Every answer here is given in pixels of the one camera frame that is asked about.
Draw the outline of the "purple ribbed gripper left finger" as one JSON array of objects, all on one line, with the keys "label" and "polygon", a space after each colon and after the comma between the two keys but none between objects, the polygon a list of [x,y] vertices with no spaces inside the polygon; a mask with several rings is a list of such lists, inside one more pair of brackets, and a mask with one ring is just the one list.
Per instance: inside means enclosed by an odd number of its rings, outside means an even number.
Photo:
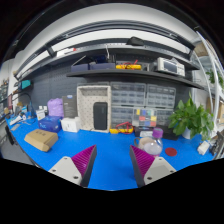
[{"label": "purple ribbed gripper left finger", "polygon": [[96,146],[90,146],[73,157],[62,157],[49,172],[78,186],[87,187],[96,155]]}]

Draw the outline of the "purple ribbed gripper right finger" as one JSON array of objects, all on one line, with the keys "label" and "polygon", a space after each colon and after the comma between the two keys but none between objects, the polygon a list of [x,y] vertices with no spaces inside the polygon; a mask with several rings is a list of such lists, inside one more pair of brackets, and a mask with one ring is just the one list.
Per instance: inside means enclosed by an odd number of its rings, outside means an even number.
[{"label": "purple ribbed gripper right finger", "polygon": [[163,157],[153,157],[133,145],[130,146],[129,155],[138,187],[143,187],[176,172]]}]

